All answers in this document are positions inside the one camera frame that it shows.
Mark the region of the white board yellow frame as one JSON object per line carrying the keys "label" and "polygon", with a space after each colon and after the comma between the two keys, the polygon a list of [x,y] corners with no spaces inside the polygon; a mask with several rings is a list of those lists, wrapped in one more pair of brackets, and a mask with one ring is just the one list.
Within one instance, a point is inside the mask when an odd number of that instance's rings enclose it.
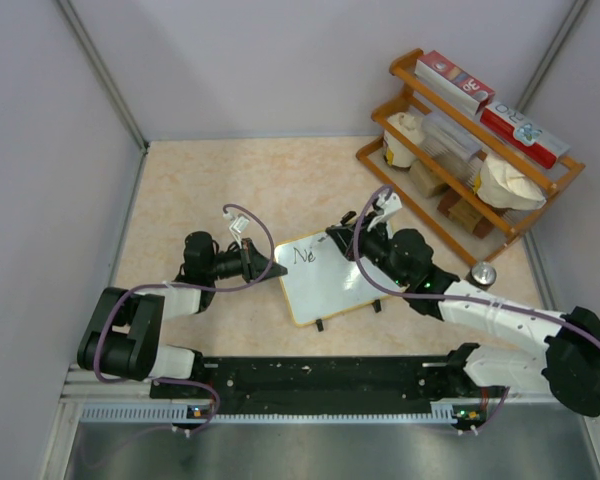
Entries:
{"label": "white board yellow frame", "polygon": [[[327,240],[318,244],[324,237]],[[274,260],[288,270],[280,282],[292,321],[298,327],[388,297],[362,276],[357,264],[347,260],[323,231],[278,244]]]}

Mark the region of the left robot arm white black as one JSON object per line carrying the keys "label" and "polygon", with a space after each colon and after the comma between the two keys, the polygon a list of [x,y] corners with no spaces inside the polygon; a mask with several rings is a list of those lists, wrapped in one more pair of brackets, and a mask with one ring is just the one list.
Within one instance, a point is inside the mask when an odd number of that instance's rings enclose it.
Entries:
{"label": "left robot arm white black", "polygon": [[222,251],[209,233],[193,232],[185,239],[183,263],[173,282],[134,292],[117,287],[102,292],[78,348],[78,365],[106,380],[172,378],[183,395],[196,396],[206,387],[207,374],[194,364],[194,351],[160,344],[162,323],[206,311],[218,280],[240,277],[253,283],[287,273],[249,238]]}

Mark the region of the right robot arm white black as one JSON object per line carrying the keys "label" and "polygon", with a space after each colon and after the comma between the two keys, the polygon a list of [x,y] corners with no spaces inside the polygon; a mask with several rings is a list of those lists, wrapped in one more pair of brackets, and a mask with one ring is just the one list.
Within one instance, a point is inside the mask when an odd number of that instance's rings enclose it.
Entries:
{"label": "right robot arm white black", "polygon": [[388,291],[418,313],[512,344],[510,350],[469,347],[446,372],[454,393],[467,396],[491,386],[550,393],[578,414],[600,415],[600,319],[593,311],[536,310],[492,295],[436,266],[432,248],[415,229],[390,234],[365,218],[360,228],[333,225],[326,235],[347,260],[369,260],[392,281]]}

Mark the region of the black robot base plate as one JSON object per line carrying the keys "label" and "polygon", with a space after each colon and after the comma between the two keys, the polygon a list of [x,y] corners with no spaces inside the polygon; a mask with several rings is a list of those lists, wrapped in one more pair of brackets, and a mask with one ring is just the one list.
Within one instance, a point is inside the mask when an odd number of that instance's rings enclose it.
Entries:
{"label": "black robot base plate", "polygon": [[483,398],[442,356],[206,357],[193,379],[216,390],[221,414],[429,413],[442,399]]}

